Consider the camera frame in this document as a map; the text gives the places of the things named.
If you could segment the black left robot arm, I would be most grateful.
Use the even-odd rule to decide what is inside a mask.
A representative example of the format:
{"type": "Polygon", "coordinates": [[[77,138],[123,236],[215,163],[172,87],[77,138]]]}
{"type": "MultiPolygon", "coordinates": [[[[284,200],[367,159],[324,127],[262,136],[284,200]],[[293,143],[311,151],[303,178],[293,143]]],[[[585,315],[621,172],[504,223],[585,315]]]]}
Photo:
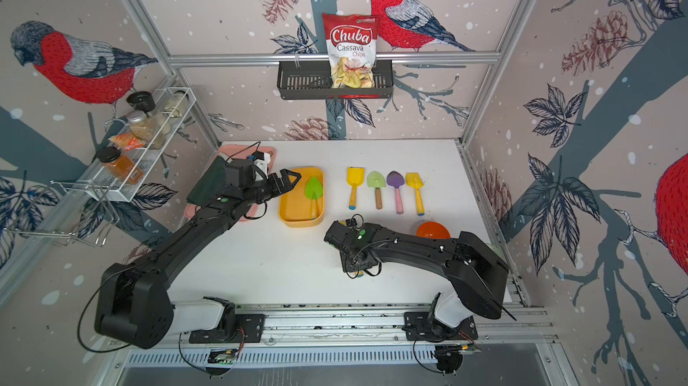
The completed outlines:
{"type": "Polygon", "coordinates": [[[172,332],[175,307],[168,289],[179,273],[252,206],[291,192],[301,180],[301,174],[282,169],[256,182],[251,172],[249,166],[227,170],[224,187],[158,249],[128,265],[114,263],[103,273],[95,332],[143,349],[172,332]]]}

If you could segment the light green shovel wooden handle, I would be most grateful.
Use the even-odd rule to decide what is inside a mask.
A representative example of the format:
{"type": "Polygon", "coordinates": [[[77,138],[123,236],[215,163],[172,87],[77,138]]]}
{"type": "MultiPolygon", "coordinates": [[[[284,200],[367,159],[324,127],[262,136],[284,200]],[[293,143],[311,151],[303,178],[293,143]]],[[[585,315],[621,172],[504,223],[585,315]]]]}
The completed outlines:
{"type": "Polygon", "coordinates": [[[367,185],[374,189],[376,208],[381,210],[383,208],[382,189],[386,187],[385,177],[378,171],[371,171],[367,177],[367,185]]]}

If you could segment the yellow square shovel blue tip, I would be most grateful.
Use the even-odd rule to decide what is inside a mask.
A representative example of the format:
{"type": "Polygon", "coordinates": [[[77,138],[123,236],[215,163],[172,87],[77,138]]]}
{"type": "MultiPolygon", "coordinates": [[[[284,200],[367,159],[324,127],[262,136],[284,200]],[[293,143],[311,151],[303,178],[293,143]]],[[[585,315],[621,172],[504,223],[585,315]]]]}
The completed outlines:
{"type": "Polygon", "coordinates": [[[363,185],[366,171],[363,167],[349,167],[347,170],[347,183],[351,188],[349,196],[349,209],[357,207],[358,187],[363,185]]]}

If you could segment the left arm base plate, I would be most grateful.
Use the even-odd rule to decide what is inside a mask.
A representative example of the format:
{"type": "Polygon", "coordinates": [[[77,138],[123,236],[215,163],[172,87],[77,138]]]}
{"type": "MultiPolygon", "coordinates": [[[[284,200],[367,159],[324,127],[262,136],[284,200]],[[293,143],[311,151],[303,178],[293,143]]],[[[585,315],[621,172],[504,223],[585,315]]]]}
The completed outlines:
{"type": "Polygon", "coordinates": [[[264,314],[225,315],[212,330],[194,330],[189,336],[191,344],[247,344],[259,343],[263,335],[264,314]]]}

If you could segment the purple shovel pink handle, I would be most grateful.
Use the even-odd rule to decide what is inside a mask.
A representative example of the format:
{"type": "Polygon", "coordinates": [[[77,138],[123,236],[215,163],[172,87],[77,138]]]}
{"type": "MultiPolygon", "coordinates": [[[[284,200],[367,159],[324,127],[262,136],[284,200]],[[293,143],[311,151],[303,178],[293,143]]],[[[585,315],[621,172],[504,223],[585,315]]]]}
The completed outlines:
{"type": "Polygon", "coordinates": [[[387,175],[386,183],[394,189],[396,213],[403,214],[404,207],[401,198],[401,187],[405,185],[404,177],[397,171],[391,171],[387,175]]]}

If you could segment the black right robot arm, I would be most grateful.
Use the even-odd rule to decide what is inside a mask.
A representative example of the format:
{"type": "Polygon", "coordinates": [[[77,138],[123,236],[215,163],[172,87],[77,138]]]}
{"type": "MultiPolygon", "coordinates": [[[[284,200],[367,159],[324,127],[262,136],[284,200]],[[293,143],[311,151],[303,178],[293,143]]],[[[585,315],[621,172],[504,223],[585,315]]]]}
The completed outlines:
{"type": "Polygon", "coordinates": [[[456,238],[426,238],[365,223],[335,221],[324,242],[340,253],[347,274],[399,263],[434,273],[451,283],[462,304],[478,316],[498,320],[509,275],[506,261],[477,235],[463,231],[456,238]]]}

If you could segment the yellow square shovel yellow handle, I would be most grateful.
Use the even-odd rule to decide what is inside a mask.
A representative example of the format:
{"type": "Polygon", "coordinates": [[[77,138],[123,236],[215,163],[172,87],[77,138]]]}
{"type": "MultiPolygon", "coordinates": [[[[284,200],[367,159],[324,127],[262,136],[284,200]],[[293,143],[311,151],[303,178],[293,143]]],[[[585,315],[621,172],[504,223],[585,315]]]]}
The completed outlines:
{"type": "Polygon", "coordinates": [[[425,215],[425,207],[422,200],[421,189],[424,187],[424,183],[419,175],[419,173],[412,172],[406,174],[406,184],[415,191],[415,200],[417,207],[417,215],[425,215]]]}

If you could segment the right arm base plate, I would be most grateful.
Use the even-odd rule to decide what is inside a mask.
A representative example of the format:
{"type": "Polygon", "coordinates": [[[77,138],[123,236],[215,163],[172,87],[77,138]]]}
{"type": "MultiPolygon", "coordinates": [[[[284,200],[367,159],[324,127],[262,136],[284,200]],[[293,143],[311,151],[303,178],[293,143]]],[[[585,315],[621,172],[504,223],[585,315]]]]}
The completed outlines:
{"type": "Polygon", "coordinates": [[[406,312],[403,318],[402,330],[406,334],[407,341],[439,343],[451,340],[472,342],[478,339],[473,317],[463,320],[457,327],[448,327],[440,321],[431,319],[430,314],[424,312],[406,312]]]}

